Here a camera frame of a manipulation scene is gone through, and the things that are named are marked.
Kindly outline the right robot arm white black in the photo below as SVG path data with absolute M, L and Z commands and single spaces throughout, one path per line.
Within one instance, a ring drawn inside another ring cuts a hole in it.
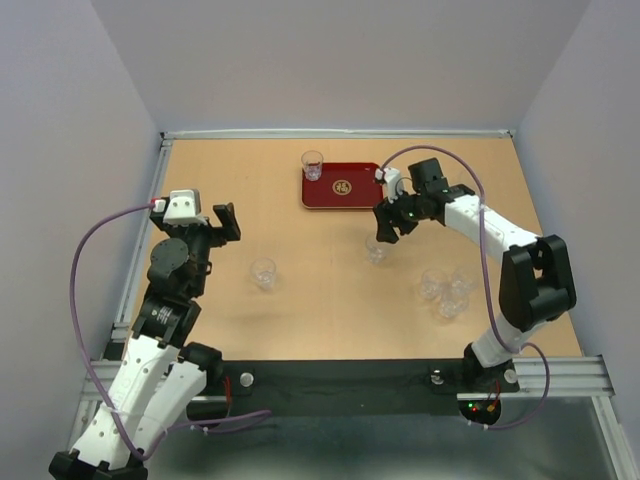
M 399 170 L 380 167 L 374 178 L 386 195 L 373 209 L 379 242 L 395 244 L 423 220 L 439 222 L 480 248 L 483 259 L 501 268 L 497 308 L 489 329 L 464 351 L 463 384 L 482 390 L 496 368 L 511 361 L 531 335 L 572 309 L 577 295 L 566 243 L 557 235 L 538 236 L 491 210 L 479 191 L 451 185 L 437 159 L 409 167 L 413 190 L 406 191 Z

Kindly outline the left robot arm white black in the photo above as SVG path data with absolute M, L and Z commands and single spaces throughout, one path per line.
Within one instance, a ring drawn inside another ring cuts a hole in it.
M 74 445 L 53 457 L 56 479 L 147 478 L 146 461 L 190 400 L 222 384 L 220 352 L 187 338 L 201 312 L 195 300 L 212 271 L 211 250 L 241 237 L 234 206 L 214 206 L 217 226 L 190 191 L 145 209 L 167 237 L 151 250 L 148 287 L 110 386 L 83 360 L 102 403 Z

